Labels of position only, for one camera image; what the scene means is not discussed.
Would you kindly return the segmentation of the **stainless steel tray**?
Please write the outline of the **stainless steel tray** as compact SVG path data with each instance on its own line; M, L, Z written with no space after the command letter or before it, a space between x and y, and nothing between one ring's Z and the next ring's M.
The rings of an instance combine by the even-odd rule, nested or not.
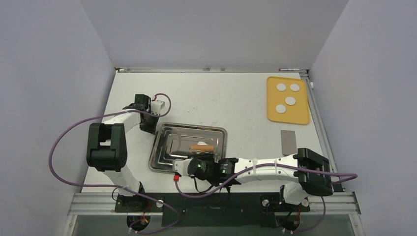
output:
M226 155L227 135L226 129L221 127L164 122L156 132L149 168L154 172L171 173L175 159L184 160L197 153L189 149L198 142L214 146L213 157L218 161Z

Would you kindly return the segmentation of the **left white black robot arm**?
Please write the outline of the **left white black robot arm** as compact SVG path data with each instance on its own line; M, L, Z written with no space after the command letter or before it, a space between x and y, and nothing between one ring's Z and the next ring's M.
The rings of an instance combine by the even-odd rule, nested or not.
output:
M165 102L144 94L135 95L134 102L111 119L89 126L87 164L106 175L119 189L121 206L141 211L149 202L144 187L127 166L126 133L134 127L153 134Z

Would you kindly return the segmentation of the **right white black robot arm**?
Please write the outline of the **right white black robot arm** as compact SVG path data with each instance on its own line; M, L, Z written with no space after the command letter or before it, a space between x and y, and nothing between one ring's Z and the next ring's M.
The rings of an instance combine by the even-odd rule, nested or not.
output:
M214 186L282 181L278 204L283 210L291 210L309 195L333 194L331 177L327 175L329 160L308 148L298 148L295 154L272 159L224 158L215 162L209 155L193 157L187 159L182 168L183 175Z

